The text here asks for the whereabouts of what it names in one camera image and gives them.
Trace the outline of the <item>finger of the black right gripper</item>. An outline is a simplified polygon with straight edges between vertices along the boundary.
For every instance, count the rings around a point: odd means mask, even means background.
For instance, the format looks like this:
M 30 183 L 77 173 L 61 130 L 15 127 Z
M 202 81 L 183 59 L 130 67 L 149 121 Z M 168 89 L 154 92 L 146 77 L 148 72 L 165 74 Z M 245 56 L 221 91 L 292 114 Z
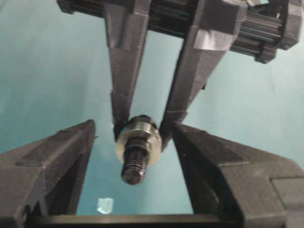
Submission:
M 149 0 L 106 0 L 103 3 L 116 139 L 129 120 L 146 41 L 150 6 Z

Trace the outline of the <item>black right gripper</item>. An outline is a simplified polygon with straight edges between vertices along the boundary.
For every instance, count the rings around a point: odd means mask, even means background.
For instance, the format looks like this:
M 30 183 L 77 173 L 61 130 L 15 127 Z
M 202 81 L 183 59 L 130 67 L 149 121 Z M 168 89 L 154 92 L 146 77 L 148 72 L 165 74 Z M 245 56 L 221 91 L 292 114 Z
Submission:
M 105 0 L 59 0 L 67 14 L 80 12 L 104 18 Z M 298 0 L 151 0 L 148 29 L 184 40 L 176 64 L 163 119 L 162 148 L 171 139 L 174 122 L 187 109 L 228 51 L 266 64 L 278 49 L 299 42 L 301 3 Z

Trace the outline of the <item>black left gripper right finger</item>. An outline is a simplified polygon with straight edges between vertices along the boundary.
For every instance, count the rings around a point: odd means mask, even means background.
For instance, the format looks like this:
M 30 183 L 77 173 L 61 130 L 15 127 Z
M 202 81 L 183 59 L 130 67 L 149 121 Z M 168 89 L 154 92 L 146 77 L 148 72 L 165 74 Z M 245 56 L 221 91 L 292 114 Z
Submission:
M 175 123 L 172 138 L 196 214 L 240 228 L 301 228 L 304 171 L 293 160 Z

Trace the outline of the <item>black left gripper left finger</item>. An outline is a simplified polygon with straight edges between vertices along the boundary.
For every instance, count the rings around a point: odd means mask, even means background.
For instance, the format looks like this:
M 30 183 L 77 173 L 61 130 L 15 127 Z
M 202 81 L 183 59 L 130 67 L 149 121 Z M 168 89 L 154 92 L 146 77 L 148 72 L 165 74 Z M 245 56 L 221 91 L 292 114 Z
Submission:
M 0 225 L 24 228 L 32 215 L 74 215 L 95 140 L 87 120 L 0 155 Z

